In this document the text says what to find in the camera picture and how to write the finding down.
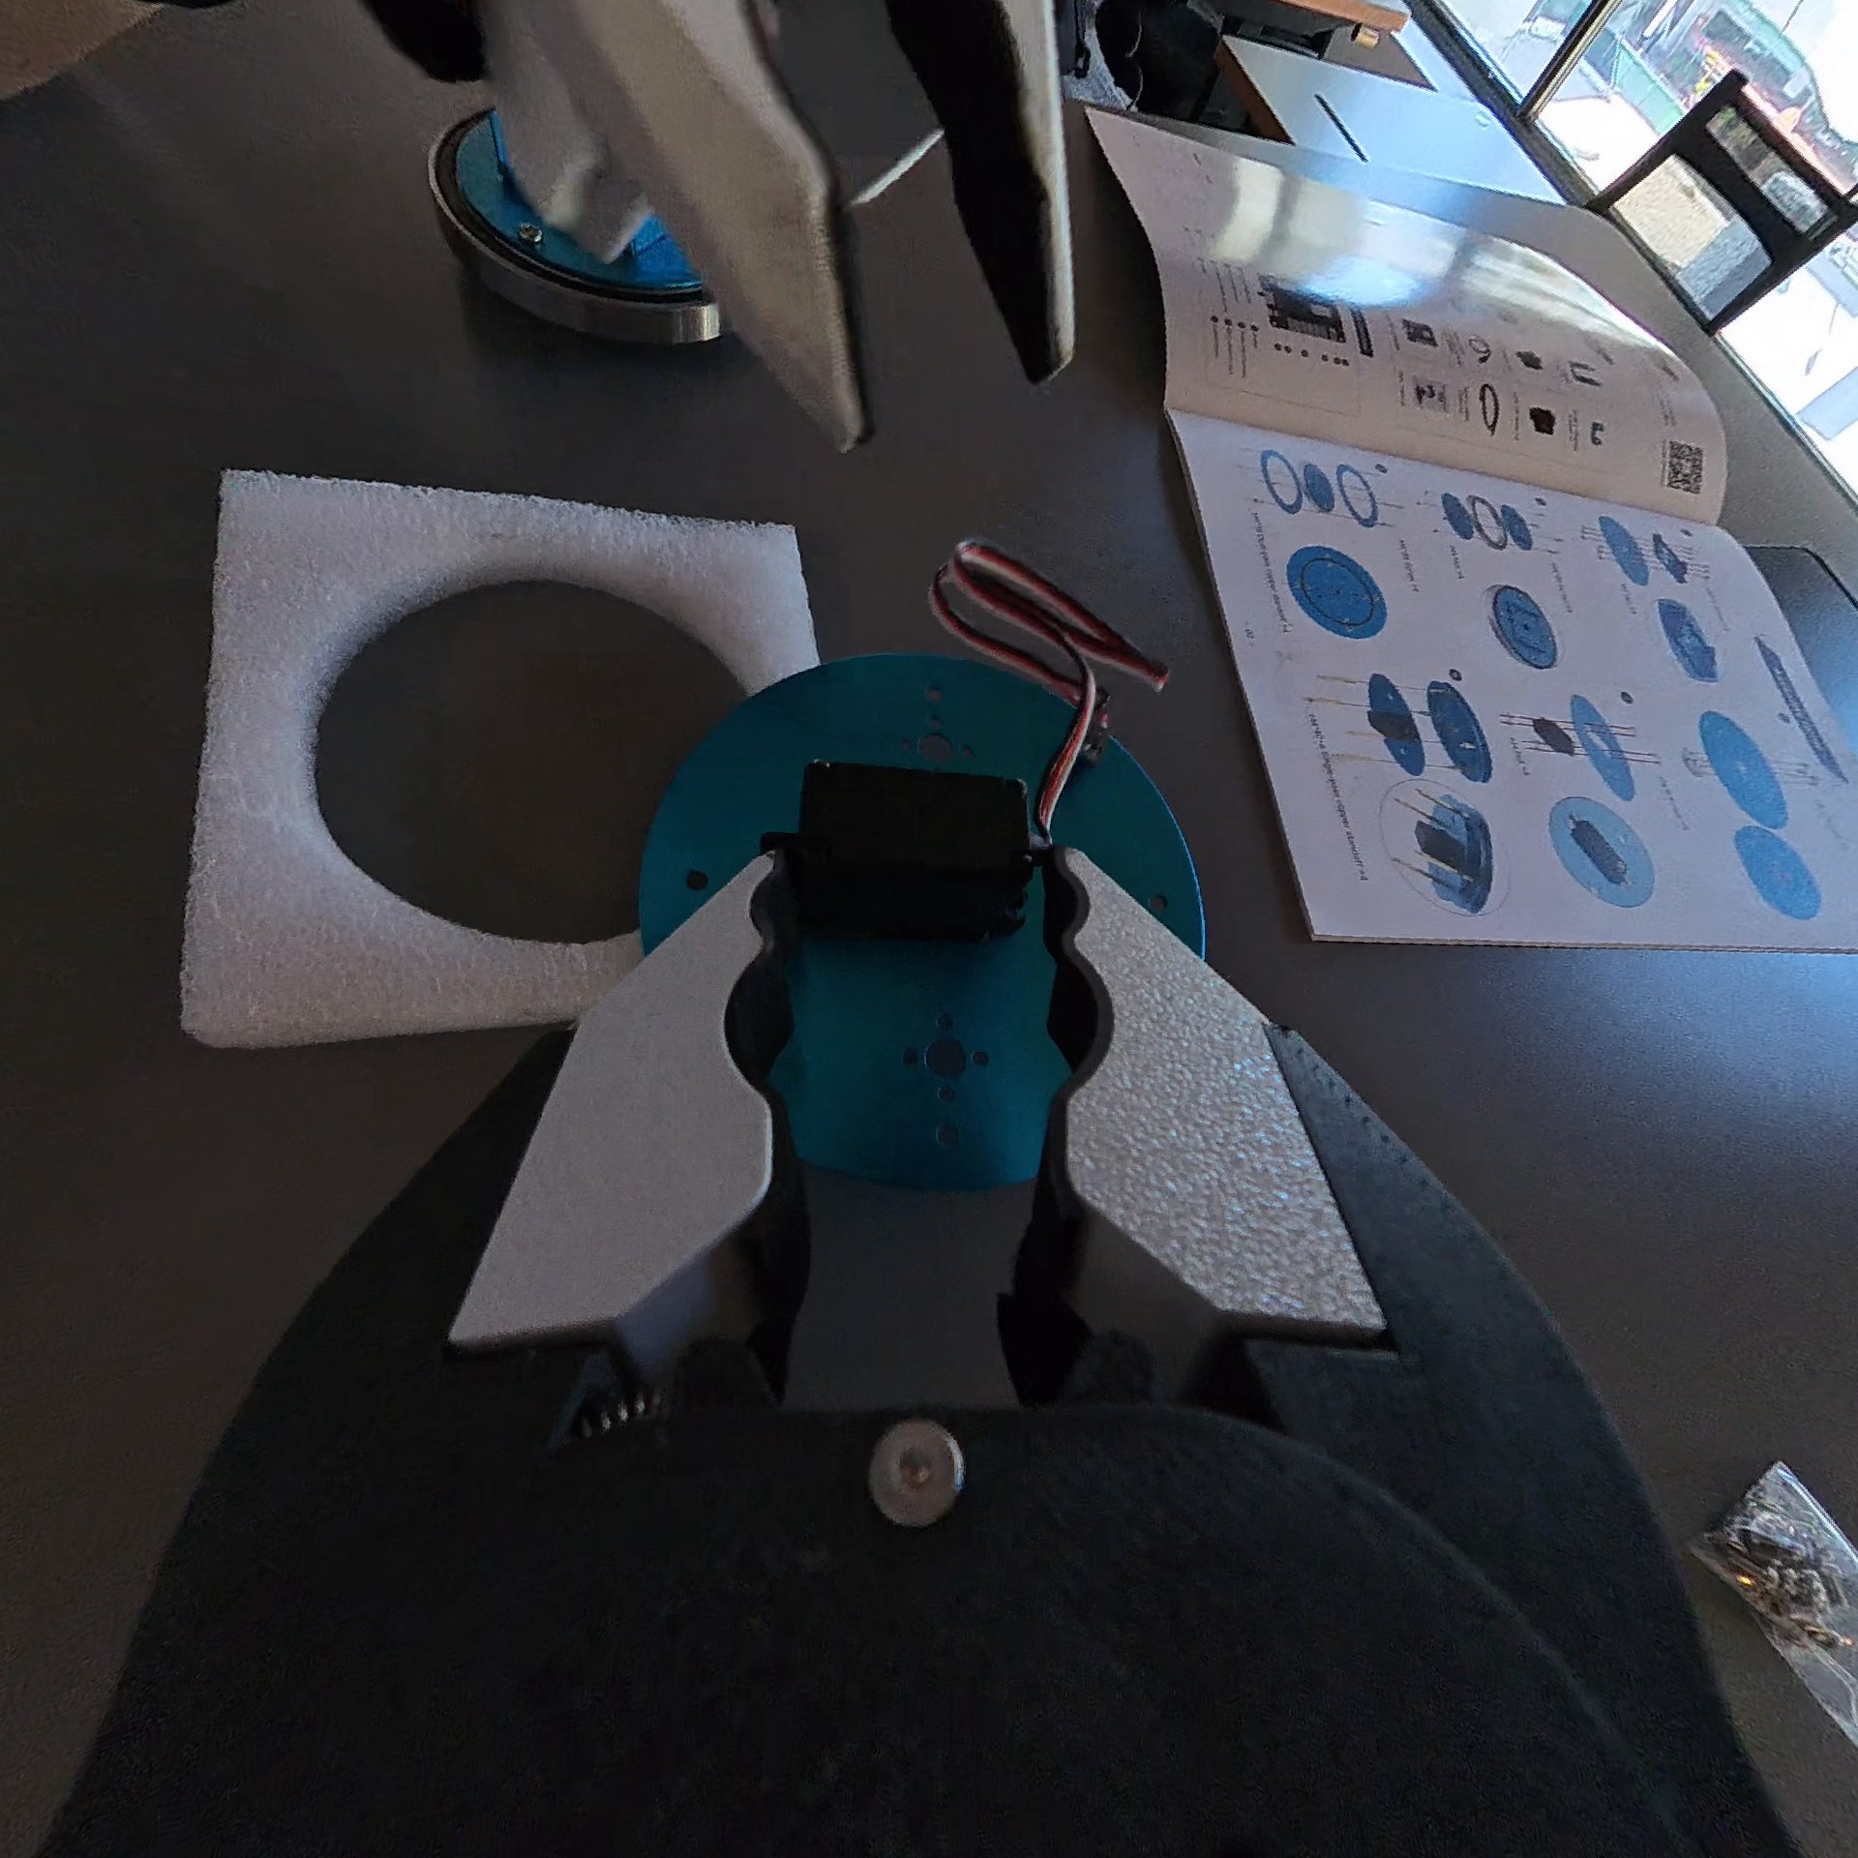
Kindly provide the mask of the window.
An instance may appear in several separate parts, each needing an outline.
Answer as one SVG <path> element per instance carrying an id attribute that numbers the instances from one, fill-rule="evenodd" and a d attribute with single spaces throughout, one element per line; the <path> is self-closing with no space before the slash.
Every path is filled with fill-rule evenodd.
<path id="1" fill-rule="evenodd" d="M 1564 188 L 1610 188 L 1717 81 L 1858 205 L 1858 7 L 1847 0 L 1429 0 L 1427 34 L 1551 147 Z M 1727 352 L 1820 470 L 1858 487 L 1858 223 L 1765 287 Z"/>

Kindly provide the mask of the clear bag with small screws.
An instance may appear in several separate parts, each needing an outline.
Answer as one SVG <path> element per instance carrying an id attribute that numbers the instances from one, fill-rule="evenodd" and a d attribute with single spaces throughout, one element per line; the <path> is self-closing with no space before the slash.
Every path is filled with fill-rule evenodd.
<path id="1" fill-rule="evenodd" d="M 1830 1722 L 1858 1738 L 1858 1552 L 1830 1502 L 1774 1461 L 1711 1534 L 1694 1534 L 1694 1558 L 1736 1589 Z"/>

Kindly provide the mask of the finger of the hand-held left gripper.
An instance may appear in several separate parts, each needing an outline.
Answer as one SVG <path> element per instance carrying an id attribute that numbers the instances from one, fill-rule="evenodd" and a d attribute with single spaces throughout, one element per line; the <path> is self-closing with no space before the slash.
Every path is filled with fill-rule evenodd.
<path id="1" fill-rule="evenodd" d="M 873 441 L 843 196 L 753 0 L 486 0 L 515 188 L 620 264 L 658 214 L 723 316 L 837 441 Z"/>
<path id="2" fill-rule="evenodd" d="M 889 0 L 896 51 L 922 88 L 967 246 L 1046 388 L 1079 353 L 1079 237 L 1050 0 Z"/>

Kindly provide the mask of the dark grey desk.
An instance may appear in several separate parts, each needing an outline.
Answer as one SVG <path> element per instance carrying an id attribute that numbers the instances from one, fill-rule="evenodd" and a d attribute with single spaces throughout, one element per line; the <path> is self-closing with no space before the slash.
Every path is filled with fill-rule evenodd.
<path id="1" fill-rule="evenodd" d="M 1066 126 L 1082 352 L 1029 388 L 947 156 L 857 226 L 880 437 L 453 266 L 428 88 L 348 0 L 160 14 L 0 109 L 0 1851 L 43 1851 L 283 1318 L 529 1052 L 185 1033 L 220 470 L 793 521 L 827 656 L 993 536 L 1171 666 L 1111 727 L 1218 976 L 1510 1249 L 1663 1528 L 1755 1472 L 1858 1528 L 1858 968 L 1311 939 L 1177 452 L 1150 237 Z"/>

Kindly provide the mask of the steel bearing with blue disc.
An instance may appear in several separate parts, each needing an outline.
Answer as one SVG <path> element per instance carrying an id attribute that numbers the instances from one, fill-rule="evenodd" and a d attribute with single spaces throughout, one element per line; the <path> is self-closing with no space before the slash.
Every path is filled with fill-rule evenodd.
<path id="1" fill-rule="evenodd" d="M 658 214 L 620 264 L 585 255 L 570 226 L 544 226 L 534 205 L 515 188 L 495 109 L 433 133 L 428 196 L 453 264 L 534 328 L 621 352 L 707 352 L 730 331 L 723 302 Z"/>

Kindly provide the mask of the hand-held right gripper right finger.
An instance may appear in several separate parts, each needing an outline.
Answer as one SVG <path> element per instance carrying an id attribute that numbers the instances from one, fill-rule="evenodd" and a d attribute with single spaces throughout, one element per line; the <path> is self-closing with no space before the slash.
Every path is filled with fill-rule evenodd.
<path id="1" fill-rule="evenodd" d="M 1382 1343 L 1276 1024 L 1079 850 L 1046 863 L 1046 947 L 1066 1078 L 1015 1315 L 1150 1349 L 1224 1338 Z"/>

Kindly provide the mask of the open instruction manual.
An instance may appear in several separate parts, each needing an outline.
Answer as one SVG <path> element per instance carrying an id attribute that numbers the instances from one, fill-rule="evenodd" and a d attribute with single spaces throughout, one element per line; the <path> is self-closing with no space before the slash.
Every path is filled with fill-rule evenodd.
<path id="1" fill-rule="evenodd" d="M 1082 109 L 1311 939 L 1858 947 L 1858 762 L 1727 422 L 1534 246 Z"/>

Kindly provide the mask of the white foam frame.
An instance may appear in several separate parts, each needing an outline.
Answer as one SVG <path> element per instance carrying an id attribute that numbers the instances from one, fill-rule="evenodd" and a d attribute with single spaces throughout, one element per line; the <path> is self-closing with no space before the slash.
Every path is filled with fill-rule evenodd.
<path id="1" fill-rule="evenodd" d="M 826 666 L 796 527 L 585 501 L 220 475 L 212 669 L 185 897 L 185 1033 L 212 1052 L 550 1028 L 637 968 L 508 939 L 366 879 L 315 809 L 315 723 L 355 645 L 476 586 L 585 586 L 714 645 L 732 696 Z"/>

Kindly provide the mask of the blue round metal plate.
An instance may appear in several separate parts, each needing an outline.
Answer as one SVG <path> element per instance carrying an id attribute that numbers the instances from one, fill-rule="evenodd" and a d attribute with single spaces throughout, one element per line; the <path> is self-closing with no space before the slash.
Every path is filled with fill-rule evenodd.
<path id="1" fill-rule="evenodd" d="M 843 656 L 740 696 L 674 774 L 637 850 L 637 947 L 674 939 L 770 832 L 796 832 L 815 762 L 1018 774 L 1036 789 L 1066 701 L 967 656 Z M 989 1191 L 1046 1162 L 1050 1044 L 1046 879 L 1002 939 L 796 939 L 778 1092 L 796 1162 Z"/>

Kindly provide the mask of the black chair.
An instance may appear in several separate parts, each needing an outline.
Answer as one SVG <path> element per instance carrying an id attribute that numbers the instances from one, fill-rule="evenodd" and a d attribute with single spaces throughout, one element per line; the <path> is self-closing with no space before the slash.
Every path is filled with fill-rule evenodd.
<path id="1" fill-rule="evenodd" d="M 1858 188 L 1776 126 L 1744 74 L 1727 74 L 1591 214 L 1631 226 L 1700 331 L 1727 331 L 1858 226 Z"/>

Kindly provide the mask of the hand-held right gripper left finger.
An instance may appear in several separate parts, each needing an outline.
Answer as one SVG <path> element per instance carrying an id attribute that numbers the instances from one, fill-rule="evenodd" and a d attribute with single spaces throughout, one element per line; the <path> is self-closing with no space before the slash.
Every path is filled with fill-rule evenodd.
<path id="1" fill-rule="evenodd" d="M 453 1349 L 620 1343 L 661 1383 L 687 1343 L 753 1343 L 779 1383 L 796 1331 L 793 1044 L 796 900 L 740 863 L 570 1033 L 495 1205 Z"/>

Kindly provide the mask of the dark grey flat pad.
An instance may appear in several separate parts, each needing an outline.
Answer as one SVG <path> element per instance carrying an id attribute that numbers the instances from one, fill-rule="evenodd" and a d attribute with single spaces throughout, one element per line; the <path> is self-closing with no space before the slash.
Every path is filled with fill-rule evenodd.
<path id="1" fill-rule="evenodd" d="M 1858 711 L 1858 596 L 1807 547 L 1744 547 L 1833 711 Z"/>

